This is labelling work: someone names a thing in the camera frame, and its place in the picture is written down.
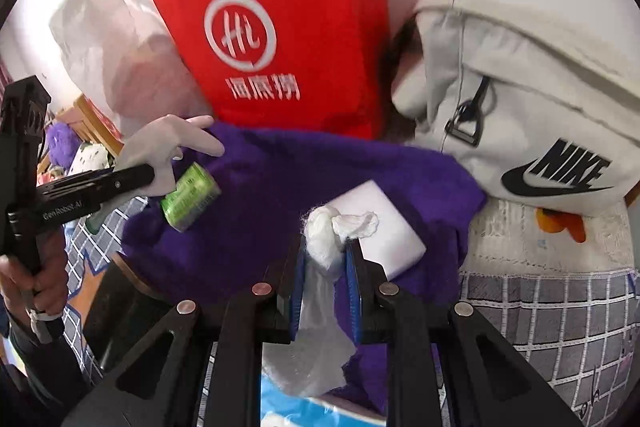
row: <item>sleeve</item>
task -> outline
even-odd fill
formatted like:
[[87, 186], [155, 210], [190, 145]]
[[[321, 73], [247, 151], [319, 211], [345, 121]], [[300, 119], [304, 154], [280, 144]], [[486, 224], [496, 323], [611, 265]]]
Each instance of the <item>sleeve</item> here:
[[31, 330], [10, 315], [10, 338], [24, 362], [29, 388], [44, 407], [52, 425], [58, 425], [88, 392], [78, 361], [63, 336], [41, 344]]

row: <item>green can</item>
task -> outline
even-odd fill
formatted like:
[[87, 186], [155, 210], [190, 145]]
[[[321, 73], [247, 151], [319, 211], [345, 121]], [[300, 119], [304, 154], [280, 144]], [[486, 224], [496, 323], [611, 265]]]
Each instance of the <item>green can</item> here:
[[196, 162], [160, 201], [164, 218], [178, 232], [186, 231], [221, 193], [213, 176]]

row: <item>human hand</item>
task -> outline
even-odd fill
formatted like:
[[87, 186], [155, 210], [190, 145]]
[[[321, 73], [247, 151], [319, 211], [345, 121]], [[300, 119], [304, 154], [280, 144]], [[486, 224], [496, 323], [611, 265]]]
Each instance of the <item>human hand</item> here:
[[68, 296], [66, 273], [65, 235], [62, 229], [38, 238], [42, 270], [33, 276], [16, 257], [0, 257], [0, 292], [6, 309], [22, 324], [30, 327], [22, 291], [36, 291], [34, 306], [48, 315], [58, 315], [66, 305]]

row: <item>orange object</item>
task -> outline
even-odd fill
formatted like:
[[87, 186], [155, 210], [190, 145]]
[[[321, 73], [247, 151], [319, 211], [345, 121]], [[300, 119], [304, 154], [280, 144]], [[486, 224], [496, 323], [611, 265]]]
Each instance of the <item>orange object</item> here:
[[84, 276], [82, 277], [80, 290], [69, 299], [69, 305], [80, 315], [80, 322], [83, 328], [89, 309], [91, 309], [91, 304], [94, 302], [95, 293], [100, 287], [102, 277], [104, 277], [104, 272], [105, 270], [94, 275], [88, 261], [84, 260]]
[[584, 243], [587, 240], [582, 216], [577, 214], [558, 212], [548, 208], [537, 208], [536, 220], [540, 230], [543, 232], [558, 233], [567, 229], [576, 243]]

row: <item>screw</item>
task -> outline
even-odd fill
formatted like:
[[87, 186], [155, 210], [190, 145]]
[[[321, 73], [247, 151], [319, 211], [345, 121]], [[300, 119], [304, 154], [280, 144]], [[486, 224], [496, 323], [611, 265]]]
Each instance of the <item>screw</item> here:
[[453, 311], [461, 317], [469, 317], [474, 312], [474, 307], [468, 302], [460, 301], [453, 306]]
[[189, 315], [196, 310], [196, 303], [190, 300], [181, 301], [176, 306], [176, 309], [180, 315]]
[[269, 295], [271, 290], [271, 285], [268, 282], [257, 282], [251, 288], [254, 295]]
[[382, 293], [382, 295], [392, 296], [397, 295], [400, 291], [400, 288], [398, 288], [398, 285], [395, 283], [383, 282], [378, 290], [380, 290], [380, 293]]

